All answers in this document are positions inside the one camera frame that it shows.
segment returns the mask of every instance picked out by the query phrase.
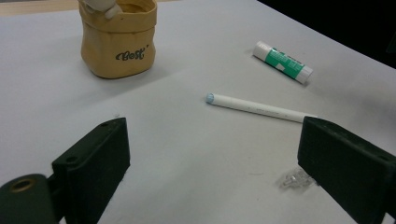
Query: small clear plastic piece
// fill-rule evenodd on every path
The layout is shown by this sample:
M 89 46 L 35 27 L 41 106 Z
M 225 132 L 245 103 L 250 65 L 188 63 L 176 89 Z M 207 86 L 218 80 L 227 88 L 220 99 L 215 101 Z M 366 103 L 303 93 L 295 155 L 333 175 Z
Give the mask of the small clear plastic piece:
M 313 183 L 318 184 L 303 168 L 297 167 L 285 174 L 280 187 L 282 189 L 307 189 Z

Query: paper bag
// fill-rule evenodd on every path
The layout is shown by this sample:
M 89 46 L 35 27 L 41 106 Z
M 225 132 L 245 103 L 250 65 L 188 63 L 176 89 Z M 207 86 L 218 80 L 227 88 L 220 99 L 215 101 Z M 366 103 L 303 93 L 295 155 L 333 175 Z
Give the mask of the paper bag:
M 117 0 L 123 12 L 112 19 L 106 19 L 104 12 L 90 13 L 82 0 L 78 2 L 83 27 L 81 57 L 94 74 L 128 77 L 153 65 L 155 0 Z

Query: dark background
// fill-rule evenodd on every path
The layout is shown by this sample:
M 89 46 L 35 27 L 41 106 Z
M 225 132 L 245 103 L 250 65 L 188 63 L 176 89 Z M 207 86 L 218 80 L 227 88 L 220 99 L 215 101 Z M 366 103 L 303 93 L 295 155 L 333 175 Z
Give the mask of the dark background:
M 387 52 L 390 40 L 394 35 L 396 38 L 396 0 L 258 1 L 351 49 L 396 68 L 396 53 Z

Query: white marker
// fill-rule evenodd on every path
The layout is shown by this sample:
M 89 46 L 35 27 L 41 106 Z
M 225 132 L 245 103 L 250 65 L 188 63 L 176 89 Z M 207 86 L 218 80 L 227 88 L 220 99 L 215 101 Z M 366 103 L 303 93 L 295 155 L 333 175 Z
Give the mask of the white marker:
M 211 105 L 220 105 L 231 109 L 242 110 L 250 113 L 265 115 L 278 119 L 288 119 L 303 123 L 304 117 L 317 118 L 318 116 L 305 114 L 298 111 L 283 109 L 271 105 L 262 105 L 250 101 L 235 99 L 233 97 L 209 93 L 206 102 Z

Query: glue stick cap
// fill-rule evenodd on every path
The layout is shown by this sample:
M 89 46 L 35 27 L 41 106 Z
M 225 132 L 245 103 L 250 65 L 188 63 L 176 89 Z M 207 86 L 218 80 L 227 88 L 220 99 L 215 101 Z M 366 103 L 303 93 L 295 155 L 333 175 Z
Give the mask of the glue stick cap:
M 311 76 L 313 71 L 314 70 L 312 70 L 312 68 L 308 66 L 304 66 L 303 69 L 300 71 L 300 73 L 297 75 L 296 80 L 304 84 L 306 80 L 309 78 L 309 76 Z
M 253 50 L 253 55 L 257 58 L 265 61 L 268 53 L 271 51 L 272 47 L 265 44 L 262 41 L 257 42 L 256 47 Z

